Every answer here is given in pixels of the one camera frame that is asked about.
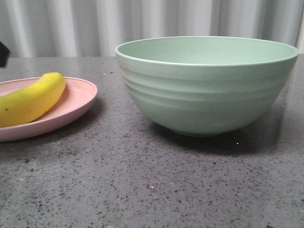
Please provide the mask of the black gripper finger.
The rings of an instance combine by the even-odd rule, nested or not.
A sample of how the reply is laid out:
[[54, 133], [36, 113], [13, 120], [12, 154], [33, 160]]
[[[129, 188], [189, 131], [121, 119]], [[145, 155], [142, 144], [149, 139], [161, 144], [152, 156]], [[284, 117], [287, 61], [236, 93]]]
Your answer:
[[7, 65], [10, 50], [0, 42], [0, 67], [5, 67]]

